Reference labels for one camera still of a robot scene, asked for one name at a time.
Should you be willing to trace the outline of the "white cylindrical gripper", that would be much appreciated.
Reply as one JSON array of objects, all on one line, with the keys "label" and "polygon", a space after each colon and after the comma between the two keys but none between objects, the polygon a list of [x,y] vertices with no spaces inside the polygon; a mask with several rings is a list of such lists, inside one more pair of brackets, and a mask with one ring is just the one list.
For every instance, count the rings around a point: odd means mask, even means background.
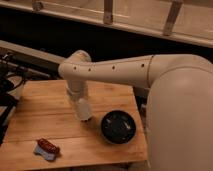
[{"label": "white cylindrical gripper", "polygon": [[70,103],[74,106],[76,117],[84,122],[92,118],[92,110],[88,101],[88,90],[83,88],[81,91],[71,91],[67,89]]}]

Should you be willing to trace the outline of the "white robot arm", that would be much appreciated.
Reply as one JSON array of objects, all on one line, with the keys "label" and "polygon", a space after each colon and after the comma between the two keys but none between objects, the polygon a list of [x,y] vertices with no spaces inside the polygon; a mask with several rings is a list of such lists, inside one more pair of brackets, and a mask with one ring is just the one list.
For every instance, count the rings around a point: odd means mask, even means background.
[{"label": "white robot arm", "polygon": [[146,89],[149,171],[213,171],[213,63],[192,54],[93,62],[78,50],[58,67],[73,100],[89,80]]}]

